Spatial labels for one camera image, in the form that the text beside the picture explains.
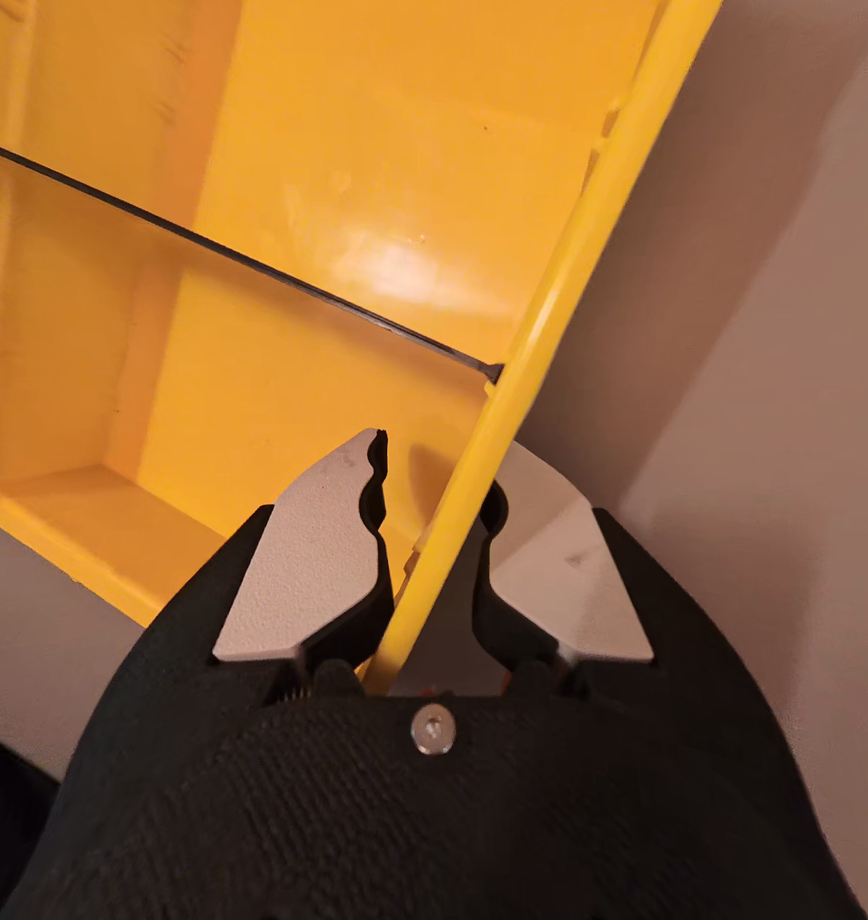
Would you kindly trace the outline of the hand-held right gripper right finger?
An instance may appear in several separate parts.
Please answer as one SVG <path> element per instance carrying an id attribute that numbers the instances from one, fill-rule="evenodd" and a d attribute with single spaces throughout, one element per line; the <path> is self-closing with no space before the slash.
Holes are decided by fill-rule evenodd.
<path id="1" fill-rule="evenodd" d="M 553 466 L 511 443 L 479 520 L 472 627 L 493 659 L 653 661 L 591 503 Z"/>

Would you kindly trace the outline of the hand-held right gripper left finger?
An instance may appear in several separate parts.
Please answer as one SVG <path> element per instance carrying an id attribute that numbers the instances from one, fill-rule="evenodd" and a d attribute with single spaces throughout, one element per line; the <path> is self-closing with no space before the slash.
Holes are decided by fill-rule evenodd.
<path id="1" fill-rule="evenodd" d="M 371 659 L 394 615 L 381 528 L 386 431 L 365 429 L 275 500 L 214 644 L 221 662 Z"/>

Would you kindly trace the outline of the yellow plastic bin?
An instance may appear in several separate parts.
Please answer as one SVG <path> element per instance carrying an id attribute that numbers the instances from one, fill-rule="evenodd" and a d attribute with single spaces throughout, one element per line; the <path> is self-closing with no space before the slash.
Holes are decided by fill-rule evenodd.
<path id="1" fill-rule="evenodd" d="M 389 689 L 721 2 L 0 2 L 0 527 L 147 627 L 257 505 L 389 436 Z"/>

